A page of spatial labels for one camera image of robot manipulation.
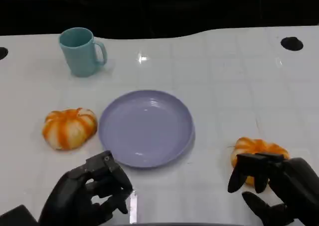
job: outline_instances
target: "mug handle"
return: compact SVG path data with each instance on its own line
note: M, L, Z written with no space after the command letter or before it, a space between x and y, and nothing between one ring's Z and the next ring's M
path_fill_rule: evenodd
M106 49L105 46L102 42L98 41L98 40L94 40L94 44L98 45L101 48L102 51L102 55L103 55L103 61L100 62L99 60L97 60L97 63L100 67L103 67L106 64L106 60L107 60L107 54L106 54Z

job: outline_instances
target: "orange and white pumpkin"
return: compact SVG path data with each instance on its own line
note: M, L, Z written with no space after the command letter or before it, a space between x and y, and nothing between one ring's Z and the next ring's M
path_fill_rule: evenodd
M280 147L275 143L267 143L262 139L249 139L247 137L242 137L237 140L235 148L231 154L231 164L233 167L237 164L237 155L243 153L274 153L284 155L286 159L289 159L289 153L284 148ZM248 176L246 184L253 186L254 177Z
M81 146L96 130L97 120L91 110L67 109L48 114L42 135L52 148L70 150Z

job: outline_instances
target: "black hole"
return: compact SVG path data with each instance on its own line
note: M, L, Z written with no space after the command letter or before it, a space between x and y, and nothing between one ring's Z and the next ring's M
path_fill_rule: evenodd
M299 51L304 47L304 44L296 37L287 37L281 40L281 45L291 51Z
M0 60L8 55L8 50L6 48L0 47Z

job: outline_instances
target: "orange stripe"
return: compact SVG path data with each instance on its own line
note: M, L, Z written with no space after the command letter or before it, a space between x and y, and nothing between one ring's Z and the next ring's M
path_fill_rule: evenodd
M47 139L48 137L48 133L51 130L52 126L54 124L54 121L49 121L48 123L45 124L43 130L42 130L42 135L45 139Z
M62 149L67 150L69 149L69 142L67 138L67 127L66 127L66 121L60 121L57 126L57 135L58 135L58 141L60 145L62 146Z
M83 120L81 118L76 118L75 120L78 121L83 126L84 131L85 131L87 136L90 136L92 134L91 127L85 120Z
M93 116L89 115L89 114L82 114L80 116L87 116L89 119L91 119L92 122L96 123L96 120Z

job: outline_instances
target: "plate rim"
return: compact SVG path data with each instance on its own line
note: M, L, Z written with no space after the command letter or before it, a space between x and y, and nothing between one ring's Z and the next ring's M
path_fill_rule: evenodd
M125 93L125 94L115 98L110 104L107 105L107 107L103 110L103 112L102 112L102 114L101 114L101 116L99 118L98 135L99 135L100 143L102 144L102 147L103 147L104 150L110 150L110 149L107 148L107 146L105 145L105 143L102 140L102 130L100 128L101 119L105 118L104 115L106 114L106 112L114 104L116 104L118 101L120 101L122 98L126 98L129 95L137 94L139 92L155 92L155 93L159 93L159 94L168 95L168 96L174 98L175 100L177 100L186 109L186 112L189 115L190 124L191 124L191 132L190 132L190 134L188 136L187 143L185 144L185 147L183 147L183 149L178 154L174 155L173 157L169 157L168 160L163 161L162 163L151 164L150 166L137 166L137 165L133 165L133 164L122 162L122 161L120 161L118 159L115 159L115 160L120 162L120 163L122 163L122 164L124 164L124 165L133 167L133 168L156 168L156 167L164 166L164 165L170 163L171 161L173 161L175 159L178 159L187 149L189 149L192 141L195 139L195 125L194 125L193 117L192 117L192 115L190 113L190 110L188 109L188 107L180 99L178 99L177 97L175 97L174 95L172 95L170 93L167 93L167 92L164 92L164 91L159 91L159 90L136 90L136 91L131 91L131 92Z

